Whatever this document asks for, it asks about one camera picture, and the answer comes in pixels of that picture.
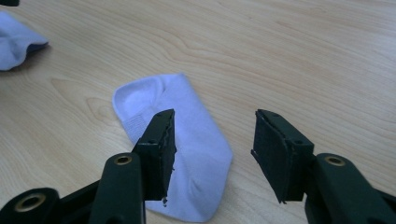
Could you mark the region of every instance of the fabric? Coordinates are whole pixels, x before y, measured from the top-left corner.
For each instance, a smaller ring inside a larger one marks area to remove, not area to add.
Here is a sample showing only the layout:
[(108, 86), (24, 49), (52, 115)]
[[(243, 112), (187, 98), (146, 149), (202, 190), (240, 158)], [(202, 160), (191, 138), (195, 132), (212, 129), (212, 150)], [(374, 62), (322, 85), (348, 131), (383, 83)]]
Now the fabric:
[(183, 74), (145, 77), (118, 88), (113, 107), (133, 143), (152, 116), (175, 109), (175, 171), (167, 204), (146, 207), (183, 221), (205, 222), (219, 207), (233, 154), (220, 129)]
[(26, 54), (44, 48), (48, 40), (0, 11), (0, 71), (18, 66), (26, 59)]

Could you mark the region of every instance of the folded sock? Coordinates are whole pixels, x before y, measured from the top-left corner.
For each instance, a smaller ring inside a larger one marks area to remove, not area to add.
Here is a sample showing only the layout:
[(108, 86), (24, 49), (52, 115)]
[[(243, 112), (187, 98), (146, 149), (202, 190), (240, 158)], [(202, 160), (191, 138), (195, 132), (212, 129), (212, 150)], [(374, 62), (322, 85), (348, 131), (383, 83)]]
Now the folded sock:
[(113, 107), (125, 132), (136, 143), (152, 116), (175, 109), (175, 171), (166, 207), (146, 207), (183, 221), (213, 217), (224, 191), (233, 154), (223, 134), (182, 74), (145, 77), (118, 88)]
[(26, 54), (44, 48), (48, 40), (0, 11), (0, 70), (7, 71), (20, 65)]

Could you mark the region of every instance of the wooden table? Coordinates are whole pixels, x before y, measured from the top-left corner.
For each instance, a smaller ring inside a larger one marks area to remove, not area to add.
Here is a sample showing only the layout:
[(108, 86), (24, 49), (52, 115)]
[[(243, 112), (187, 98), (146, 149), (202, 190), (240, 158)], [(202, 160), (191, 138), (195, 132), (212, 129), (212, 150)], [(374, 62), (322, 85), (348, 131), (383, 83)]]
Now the wooden table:
[[(111, 97), (184, 72), (233, 150), (210, 223), (306, 223), (250, 155), (255, 111), (281, 114), (396, 195), (396, 3), (21, 1), (0, 7), (49, 39), (0, 73), (0, 206), (32, 188), (67, 195), (130, 151)], [(148, 212), (148, 223), (179, 223)]]

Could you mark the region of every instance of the screw hole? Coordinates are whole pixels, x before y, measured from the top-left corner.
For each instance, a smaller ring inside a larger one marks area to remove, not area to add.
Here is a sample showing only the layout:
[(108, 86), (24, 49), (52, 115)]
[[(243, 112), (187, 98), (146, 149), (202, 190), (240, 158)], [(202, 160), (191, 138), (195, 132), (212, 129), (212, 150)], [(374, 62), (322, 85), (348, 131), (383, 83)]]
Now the screw hole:
[(117, 165), (125, 165), (125, 164), (129, 163), (130, 161), (132, 161), (132, 157), (130, 157), (130, 156), (120, 156), (120, 157), (116, 158), (114, 162)]
[(335, 166), (345, 166), (346, 163), (341, 160), (340, 158), (333, 157), (333, 156), (328, 156), (324, 159), (327, 163)]
[(40, 204), (46, 201), (46, 195), (43, 193), (30, 194), (17, 202), (15, 211), (28, 212), (37, 208)]

